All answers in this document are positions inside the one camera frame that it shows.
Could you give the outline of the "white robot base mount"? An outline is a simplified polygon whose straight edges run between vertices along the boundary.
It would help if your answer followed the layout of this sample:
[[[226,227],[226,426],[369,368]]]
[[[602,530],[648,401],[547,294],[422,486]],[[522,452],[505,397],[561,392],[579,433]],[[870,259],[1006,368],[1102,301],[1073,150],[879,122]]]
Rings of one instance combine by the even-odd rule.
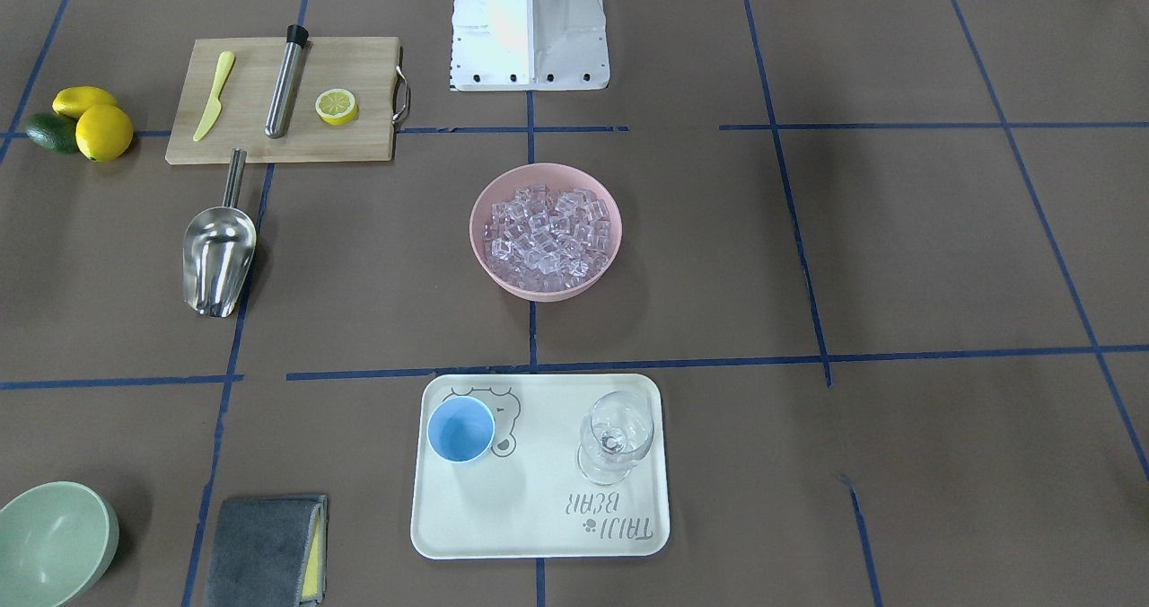
[[[454,91],[597,91],[610,78],[603,0],[452,1]]]

